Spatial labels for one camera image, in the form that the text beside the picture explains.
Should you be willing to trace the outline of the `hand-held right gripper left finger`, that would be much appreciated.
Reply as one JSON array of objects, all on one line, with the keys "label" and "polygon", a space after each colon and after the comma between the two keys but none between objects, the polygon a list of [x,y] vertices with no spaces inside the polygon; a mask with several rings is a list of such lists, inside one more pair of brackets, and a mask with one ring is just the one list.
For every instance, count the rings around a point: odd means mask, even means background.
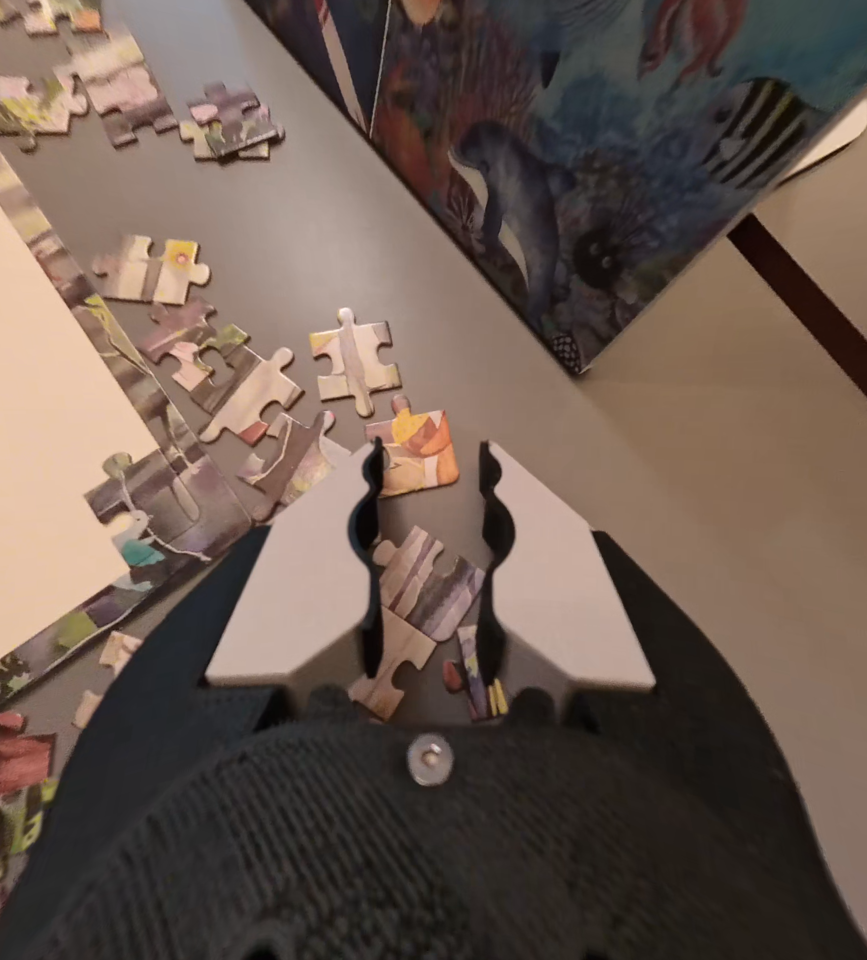
[{"label": "hand-held right gripper left finger", "polygon": [[321,685],[376,678],[384,461],[369,441],[273,520],[206,668],[210,686],[281,687],[305,704]]}]

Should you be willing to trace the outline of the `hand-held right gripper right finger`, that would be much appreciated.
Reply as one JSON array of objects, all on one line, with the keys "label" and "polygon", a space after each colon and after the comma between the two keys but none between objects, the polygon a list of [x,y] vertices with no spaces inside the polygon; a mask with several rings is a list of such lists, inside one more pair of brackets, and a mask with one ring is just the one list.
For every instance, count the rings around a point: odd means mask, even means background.
[{"label": "hand-held right gripper right finger", "polygon": [[656,677],[588,522],[494,440],[478,450],[482,539],[476,657],[485,685],[527,652],[571,689],[646,693]]}]

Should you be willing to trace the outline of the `dark teal spot puzzle piece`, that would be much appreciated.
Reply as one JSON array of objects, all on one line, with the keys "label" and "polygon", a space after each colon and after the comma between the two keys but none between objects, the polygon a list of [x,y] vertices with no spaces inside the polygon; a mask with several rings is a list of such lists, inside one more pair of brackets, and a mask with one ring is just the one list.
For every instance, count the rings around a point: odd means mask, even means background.
[{"label": "dark teal spot puzzle piece", "polygon": [[155,449],[139,460],[118,452],[85,500],[129,570],[208,565],[250,529],[248,514],[206,457],[170,460]]}]

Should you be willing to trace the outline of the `orange yellow puzzle piece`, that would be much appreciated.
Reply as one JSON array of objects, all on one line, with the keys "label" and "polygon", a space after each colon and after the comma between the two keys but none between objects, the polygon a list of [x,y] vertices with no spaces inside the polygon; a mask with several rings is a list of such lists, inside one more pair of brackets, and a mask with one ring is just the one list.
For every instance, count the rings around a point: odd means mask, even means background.
[{"label": "orange yellow puzzle piece", "polygon": [[416,413],[403,393],[392,397],[393,416],[364,428],[380,440],[384,455],[381,498],[394,498],[455,484],[460,468],[444,410]]}]

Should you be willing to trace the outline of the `pile of puzzle pieces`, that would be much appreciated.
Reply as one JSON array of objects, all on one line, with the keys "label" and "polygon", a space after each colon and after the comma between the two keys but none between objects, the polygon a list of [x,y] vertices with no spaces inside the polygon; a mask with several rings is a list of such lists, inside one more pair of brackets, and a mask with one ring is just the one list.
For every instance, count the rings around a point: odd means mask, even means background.
[{"label": "pile of puzzle pieces", "polygon": [[[71,119],[91,106],[77,89],[79,78],[56,74],[34,84],[0,77],[0,135],[26,136],[31,147],[36,136],[67,133]],[[225,430],[249,446],[277,435],[294,423],[282,414],[268,424],[261,414],[274,403],[288,410],[303,390],[283,373],[294,359],[289,349],[265,359],[247,346],[242,330],[211,323],[213,307],[189,290],[210,280],[195,242],[169,239],[163,254],[150,258],[152,240],[131,235],[114,258],[113,286],[98,290],[1,151],[0,209],[0,228],[9,225],[18,234],[55,290],[46,297],[44,283],[29,283],[26,260],[13,259],[21,265],[17,287],[24,292],[9,294],[3,305],[44,307],[37,354],[43,378],[37,379],[36,368],[24,368],[34,354],[32,334],[17,333],[25,321],[8,316],[0,348],[19,347],[19,362],[3,367],[0,401],[8,396],[8,378],[16,377],[15,390],[32,382],[41,390],[39,402],[59,402],[44,408],[34,434],[45,445],[40,489],[52,495],[54,512],[70,527],[67,538],[43,545],[41,566],[20,550],[0,558],[0,587],[7,585],[10,560],[20,574],[38,573],[28,585],[43,593],[28,609],[16,608],[13,619],[0,619],[2,714],[85,643],[208,565],[129,569],[85,500],[106,478],[104,461],[119,452],[140,460],[161,450],[171,461],[206,457],[217,468],[205,443]],[[44,393],[47,387],[53,393]]]}]

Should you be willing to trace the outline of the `lion jigsaw puzzle board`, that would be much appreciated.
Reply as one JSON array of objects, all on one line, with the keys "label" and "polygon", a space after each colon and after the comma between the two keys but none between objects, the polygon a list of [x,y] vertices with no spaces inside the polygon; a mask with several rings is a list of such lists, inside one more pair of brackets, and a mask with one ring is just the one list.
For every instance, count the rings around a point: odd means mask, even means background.
[{"label": "lion jigsaw puzzle board", "polygon": [[249,528],[0,151],[0,712]]}]

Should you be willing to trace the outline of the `space print puzzle box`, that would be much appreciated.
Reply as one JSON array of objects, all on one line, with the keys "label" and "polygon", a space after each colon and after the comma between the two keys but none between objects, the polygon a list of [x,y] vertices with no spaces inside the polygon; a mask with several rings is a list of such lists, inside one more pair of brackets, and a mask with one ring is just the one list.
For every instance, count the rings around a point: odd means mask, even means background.
[{"label": "space print puzzle box", "polygon": [[574,375],[867,93],[867,1],[247,5]]}]

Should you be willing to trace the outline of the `orange corner puzzle piece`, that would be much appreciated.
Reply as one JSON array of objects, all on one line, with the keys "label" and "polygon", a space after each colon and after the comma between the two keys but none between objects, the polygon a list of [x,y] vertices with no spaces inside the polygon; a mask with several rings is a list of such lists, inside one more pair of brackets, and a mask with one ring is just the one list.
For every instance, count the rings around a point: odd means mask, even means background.
[{"label": "orange corner puzzle piece", "polygon": [[67,21],[69,30],[80,34],[104,32],[101,1],[27,1],[22,25],[30,37],[53,36],[58,25]]}]

